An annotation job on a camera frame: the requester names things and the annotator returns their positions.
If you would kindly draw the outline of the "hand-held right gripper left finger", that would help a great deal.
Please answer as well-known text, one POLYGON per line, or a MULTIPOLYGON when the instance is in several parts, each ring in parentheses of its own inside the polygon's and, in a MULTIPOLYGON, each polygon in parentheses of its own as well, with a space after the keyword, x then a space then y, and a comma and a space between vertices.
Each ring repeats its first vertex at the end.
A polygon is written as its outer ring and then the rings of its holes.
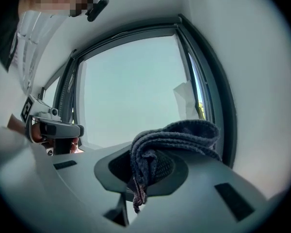
POLYGON ((0 193, 39 233, 129 233, 106 217, 121 195, 107 191, 94 174, 98 160, 126 144, 49 157, 31 144, 0 144, 0 193))

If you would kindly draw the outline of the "person's left hand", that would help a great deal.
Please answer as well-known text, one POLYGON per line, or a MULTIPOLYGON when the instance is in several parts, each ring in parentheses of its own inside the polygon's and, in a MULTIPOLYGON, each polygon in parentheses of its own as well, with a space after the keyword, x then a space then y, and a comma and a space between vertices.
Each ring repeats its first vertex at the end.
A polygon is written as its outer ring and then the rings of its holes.
MULTIPOLYGON (((54 148, 53 139, 45 138, 41 135, 39 123, 32 125, 32 139, 35 143, 43 145, 47 150, 54 148)), ((70 153, 79 153, 78 138, 74 138, 70 144, 70 153)))

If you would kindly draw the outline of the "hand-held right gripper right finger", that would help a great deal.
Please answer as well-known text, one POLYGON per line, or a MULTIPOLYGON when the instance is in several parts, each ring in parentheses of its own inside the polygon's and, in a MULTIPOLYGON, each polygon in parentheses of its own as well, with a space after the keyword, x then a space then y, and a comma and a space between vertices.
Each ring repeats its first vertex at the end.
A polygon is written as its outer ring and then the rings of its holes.
POLYGON ((150 197, 135 219, 137 233, 251 233, 278 205, 221 162, 189 151, 171 151, 188 166, 186 181, 171 195, 150 197), (253 213, 238 221, 216 186, 229 184, 253 213))

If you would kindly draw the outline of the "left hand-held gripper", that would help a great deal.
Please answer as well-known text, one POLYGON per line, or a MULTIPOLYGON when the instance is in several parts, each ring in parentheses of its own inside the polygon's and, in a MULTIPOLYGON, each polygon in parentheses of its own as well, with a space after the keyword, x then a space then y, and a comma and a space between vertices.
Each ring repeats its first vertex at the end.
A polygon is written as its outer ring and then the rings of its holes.
POLYGON ((31 118, 44 118, 50 121, 40 121, 40 133, 51 139, 77 138, 84 135, 84 127, 78 124, 69 124, 61 121, 58 110, 49 107, 42 100, 28 95, 22 108, 20 117, 25 125, 31 118))

